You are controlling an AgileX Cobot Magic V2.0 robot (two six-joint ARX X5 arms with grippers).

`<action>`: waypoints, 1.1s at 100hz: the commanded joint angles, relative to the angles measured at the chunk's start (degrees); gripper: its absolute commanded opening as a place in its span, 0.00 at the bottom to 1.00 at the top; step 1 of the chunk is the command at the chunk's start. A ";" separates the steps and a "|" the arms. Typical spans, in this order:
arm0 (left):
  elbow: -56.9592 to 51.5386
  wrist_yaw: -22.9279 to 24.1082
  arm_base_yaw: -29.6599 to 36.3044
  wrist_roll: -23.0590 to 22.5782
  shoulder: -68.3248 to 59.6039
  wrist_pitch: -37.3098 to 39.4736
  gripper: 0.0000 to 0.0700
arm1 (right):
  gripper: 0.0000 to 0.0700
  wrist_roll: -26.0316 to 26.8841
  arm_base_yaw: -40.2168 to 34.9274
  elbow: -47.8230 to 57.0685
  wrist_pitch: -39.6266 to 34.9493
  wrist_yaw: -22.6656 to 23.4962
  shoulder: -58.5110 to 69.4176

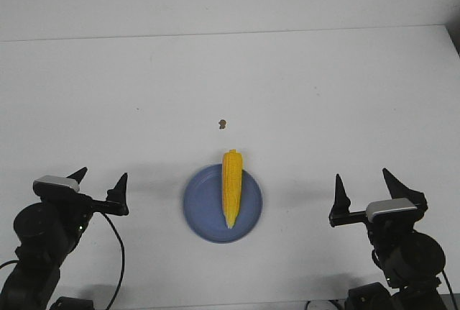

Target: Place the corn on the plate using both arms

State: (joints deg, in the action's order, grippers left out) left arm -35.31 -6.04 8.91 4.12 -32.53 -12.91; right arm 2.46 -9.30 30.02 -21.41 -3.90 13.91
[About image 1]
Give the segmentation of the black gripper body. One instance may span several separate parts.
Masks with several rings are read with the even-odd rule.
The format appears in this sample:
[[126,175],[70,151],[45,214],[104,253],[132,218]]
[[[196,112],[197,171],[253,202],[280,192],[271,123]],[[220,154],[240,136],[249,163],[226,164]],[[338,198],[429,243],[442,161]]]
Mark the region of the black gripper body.
[[368,234],[375,236],[404,235],[412,233],[416,222],[421,220],[428,210],[428,206],[417,206],[415,211],[404,211],[394,214],[379,216],[373,223],[367,220],[365,210],[354,211],[342,215],[330,215],[329,223],[332,227],[362,223],[366,226]]
[[68,207],[76,210],[84,209],[89,212],[99,212],[103,214],[112,214],[116,216],[126,216],[129,214],[126,196],[111,194],[106,197],[105,201],[92,199],[85,194],[52,194],[51,196],[40,196],[42,202],[49,202],[56,206]]

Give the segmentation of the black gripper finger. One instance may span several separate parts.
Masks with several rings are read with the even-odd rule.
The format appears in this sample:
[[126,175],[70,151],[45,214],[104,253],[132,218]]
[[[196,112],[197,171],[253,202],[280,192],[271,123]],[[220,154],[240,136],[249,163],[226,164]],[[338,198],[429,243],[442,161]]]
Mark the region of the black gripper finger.
[[334,189],[334,201],[331,207],[330,215],[342,215],[349,213],[349,207],[351,201],[346,195],[343,181],[339,174],[336,174],[335,189]]
[[382,173],[392,199],[406,198],[415,206],[428,205],[424,193],[408,188],[386,168],[382,169]]
[[128,173],[124,173],[116,185],[107,191],[106,201],[112,209],[128,209],[127,181]]
[[76,172],[68,175],[67,178],[73,179],[77,183],[80,183],[84,179],[87,171],[88,171],[87,167],[83,167],[83,168],[77,170]]

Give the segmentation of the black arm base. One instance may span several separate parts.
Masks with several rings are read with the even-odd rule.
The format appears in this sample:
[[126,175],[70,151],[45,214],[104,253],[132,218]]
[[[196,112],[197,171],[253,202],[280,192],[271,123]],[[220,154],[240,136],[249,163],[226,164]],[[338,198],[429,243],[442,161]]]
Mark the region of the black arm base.
[[394,310],[390,292],[381,283],[349,289],[345,310]]
[[50,310],[94,310],[92,300],[61,296],[51,306]]

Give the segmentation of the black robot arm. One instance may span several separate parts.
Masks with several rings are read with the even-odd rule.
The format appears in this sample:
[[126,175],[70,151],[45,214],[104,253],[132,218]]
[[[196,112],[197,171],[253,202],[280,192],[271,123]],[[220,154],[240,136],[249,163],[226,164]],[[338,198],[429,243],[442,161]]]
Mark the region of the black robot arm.
[[86,168],[66,176],[44,175],[32,190],[39,202],[22,209],[13,228],[20,241],[13,270],[1,290],[2,309],[93,309],[89,299],[61,296],[50,304],[66,257],[75,250],[95,213],[105,219],[126,216],[128,175],[124,173],[103,201],[80,192]]
[[343,181],[336,177],[332,227],[362,223],[373,247],[374,264],[387,285],[370,283],[351,288],[345,309],[445,309],[438,292],[446,255],[432,237],[415,230],[428,209],[424,193],[408,188],[388,169],[382,171],[390,198],[351,212]]

